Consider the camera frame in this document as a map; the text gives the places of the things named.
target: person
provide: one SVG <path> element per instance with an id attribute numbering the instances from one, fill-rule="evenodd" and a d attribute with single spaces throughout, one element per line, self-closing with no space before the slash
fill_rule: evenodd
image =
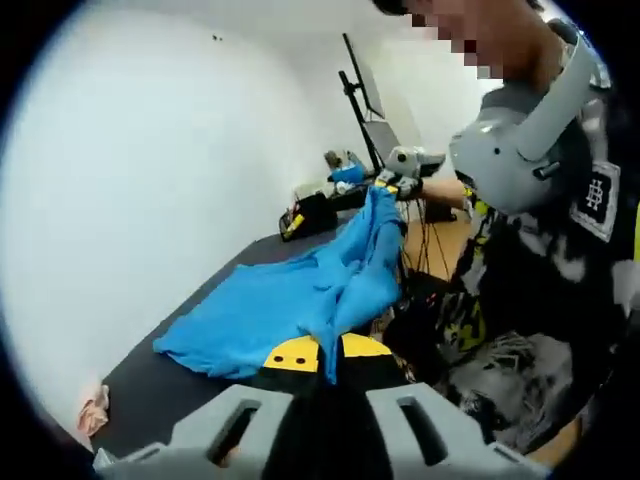
<path id="1" fill-rule="evenodd" d="M 373 2 L 437 28 L 468 64 L 540 97 L 572 48 L 575 30 L 545 23 L 534 0 Z M 615 92 L 593 86 L 565 150 L 587 159 L 587 174 L 534 210 L 503 213 L 455 178 L 423 179 L 420 196 L 467 210 L 471 234 L 451 281 L 414 289 L 384 341 L 412 375 L 476 418 L 488 441 L 523 454 L 575 418 L 586 430 L 638 299 L 640 189 L 613 142 L 618 107 Z"/>

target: blue towel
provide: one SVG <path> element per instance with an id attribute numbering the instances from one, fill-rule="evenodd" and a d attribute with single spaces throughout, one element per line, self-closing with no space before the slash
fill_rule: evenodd
<path id="1" fill-rule="evenodd" d="M 399 298 L 399 223 L 395 198 L 369 189 L 365 206 L 335 240 L 287 262 L 237 267 L 154 341 L 154 351 L 195 372 L 237 379 L 257 373 L 281 343 L 312 335 L 335 383 L 340 335 Z"/>

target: table surface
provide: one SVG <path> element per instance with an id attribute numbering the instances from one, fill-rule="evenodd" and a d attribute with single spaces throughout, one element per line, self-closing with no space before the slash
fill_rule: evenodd
<path id="1" fill-rule="evenodd" d="M 233 382 L 208 378 L 152 350 L 152 342 L 173 322 L 190 312 L 222 283 L 237 265 L 276 263 L 328 243 L 336 232 L 283 243 L 279 235 L 252 243 L 216 272 L 175 312 L 147 335 L 104 379 L 110 389 L 109 423 L 92 439 L 95 451 L 104 448 L 123 457 L 155 442 L 168 443 L 173 426 Z"/>

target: wooden floor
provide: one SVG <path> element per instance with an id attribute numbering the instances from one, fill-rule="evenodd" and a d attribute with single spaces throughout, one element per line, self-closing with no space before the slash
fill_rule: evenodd
<path id="1" fill-rule="evenodd" d="M 424 272 L 435 277 L 449 280 L 458 263 L 464 244 L 469 236 L 471 224 L 464 213 L 458 213 L 458 220 L 451 223 L 436 223 L 425 226 L 428 240 L 428 270 L 427 262 L 422 260 Z M 405 242 L 405 251 L 409 256 L 409 262 L 414 269 L 418 265 L 418 256 L 422 244 L 422 227 L 420 221 L 409 224 L 409 232 Z"/>

